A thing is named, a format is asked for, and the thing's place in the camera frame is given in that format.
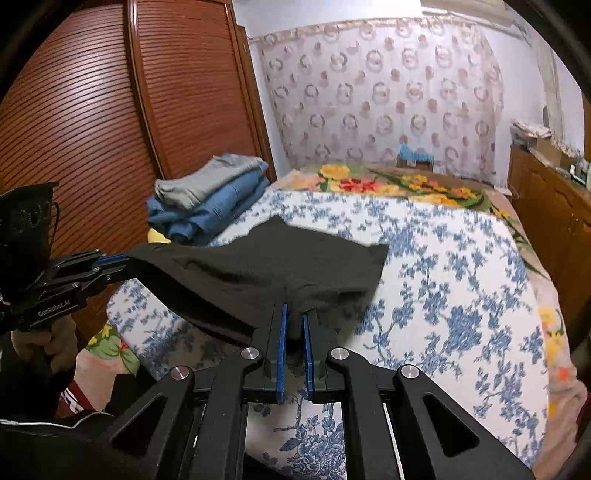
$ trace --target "person's arm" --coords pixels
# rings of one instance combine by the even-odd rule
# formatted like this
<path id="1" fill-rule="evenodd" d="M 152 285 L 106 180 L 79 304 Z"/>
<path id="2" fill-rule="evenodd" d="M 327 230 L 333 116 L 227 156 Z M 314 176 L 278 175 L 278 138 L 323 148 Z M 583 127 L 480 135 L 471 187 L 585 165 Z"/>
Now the person's arm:
<path id="1" fill-rule="evenodd" d="M 0 337 L 0 418 L 53 417 L 60 393 L 72 381 L 76 366 L 76 325 L 71 317 L 49 330 L 9 332 Z M 51 356 L 51 374 L 33 366 L 35 350 Z"/>

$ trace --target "wooden wardrobe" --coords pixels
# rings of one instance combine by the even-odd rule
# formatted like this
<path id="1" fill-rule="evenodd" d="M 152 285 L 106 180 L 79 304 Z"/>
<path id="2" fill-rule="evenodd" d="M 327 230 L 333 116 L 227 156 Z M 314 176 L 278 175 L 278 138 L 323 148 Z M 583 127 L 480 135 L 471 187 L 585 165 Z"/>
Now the wooden wardrobe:
<path id="1" fill-rule="evenodd" d="M 236 29 L 230 0 L 88 2 L 34 53 L 0 104 L 0 185 L 59 181 L 53 257 L 146 241 L 154 180 L 212 155 L 260 156 L 275 179 Z M 114 288 L 74 314 L 83 338 Z"/>

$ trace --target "folded blue fabric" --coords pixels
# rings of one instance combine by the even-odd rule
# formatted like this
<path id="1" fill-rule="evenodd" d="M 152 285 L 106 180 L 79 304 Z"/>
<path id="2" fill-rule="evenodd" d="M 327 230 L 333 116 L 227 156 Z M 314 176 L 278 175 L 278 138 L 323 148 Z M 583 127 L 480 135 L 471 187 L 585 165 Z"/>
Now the folded blue fabric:
<path id="1" fill-rule="evenodd" d="M 216 190 L 203 203 L 190 210 L 176 209 L 159 201 L 155 197 L 148 200 L 148 224 L 161 234 L 182 244 L 201 244 L 219 233 L 240 213 L 249 208 L 262 195 L 268 180 L 263 177 L 267 163 L 251 170 Z M 266 182 L 259 197 L 252 200 L 260 185 Z M 252 202 L 247 207 L 246 200 Z"/>
<path id="2" fill-rule="evenodd" d="M 428 153 L 413 152 L 406 143 L 403 143 L 402 145 L 400 145 L 399 155 L 400 155 L 400 158 L 402 158 L 403 160 L 407 160 L 407 161 L 414 160 L 414 161 L 429 162 L 429 163 L 433 162 L 432 155 L 429 155 Z"/>

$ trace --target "box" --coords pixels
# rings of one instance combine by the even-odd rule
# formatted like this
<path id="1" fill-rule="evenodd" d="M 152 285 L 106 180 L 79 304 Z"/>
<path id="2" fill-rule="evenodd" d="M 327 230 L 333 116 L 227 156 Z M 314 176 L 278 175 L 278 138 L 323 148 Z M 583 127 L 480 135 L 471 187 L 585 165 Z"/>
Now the box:
<path id="1" fill-rule="evenodd" d="M 573 158 L 570 158 L 561 149 L 556 148 L 549 138 L 538 138 L 535 144 L 535 150 L 553 166 L 563 168 L 566 171 L 570 170 L 570 166 L 574 162 Z"/>

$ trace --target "white wall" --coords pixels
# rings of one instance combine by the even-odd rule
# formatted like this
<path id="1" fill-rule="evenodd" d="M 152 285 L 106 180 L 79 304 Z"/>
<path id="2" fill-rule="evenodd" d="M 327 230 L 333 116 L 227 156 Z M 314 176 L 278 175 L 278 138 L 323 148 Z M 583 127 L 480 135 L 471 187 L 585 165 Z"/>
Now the white wall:
<path id="1" fill-rule="evenodd" d="M 546 104 L 544 83 L 530 46 L 521 37 L 481 27 L 495 53 L 505 85 L 505 107 L 496 126 L 495 164 L 497 183 L 506 187 L 511 153 L 511 122 L 518 118 L 542 125 Z M 519 33 L 517 27 L 510 32 Z"/>
<path id="2" fill-rule="evenodd" d="M 304 27 L 324 22 L 379 17 L 420 17 L 420 0 L 233 0 L 236 21 L 244 25 L 249 37 Z M 545 94 L 535 56 L 521 39 L 516 27 L 507 35 L 482 27 L 503 74 L 505 109 L 497 127 L 495 159 L 498 183 L 506 185 L 509 167 L 511 133 L 514 118 L 542 123 Z M 256 49 L 252 49 L 256 82 L 259 88 L 269 141 L 277 175 L 286 174 L 290 167 L 275 123 L 271 101 Z"/>
<path id="3" fill-rule="evenodd" d="M 560 89 L 560 102 L 562 103 L 564 141 L 583 153 L 585 145 L 583 94 L 579 84 L 556 53 L 554 53 L 554 59 L 556 60 L 556 68 L 558 69 L 558 88 Z"/>

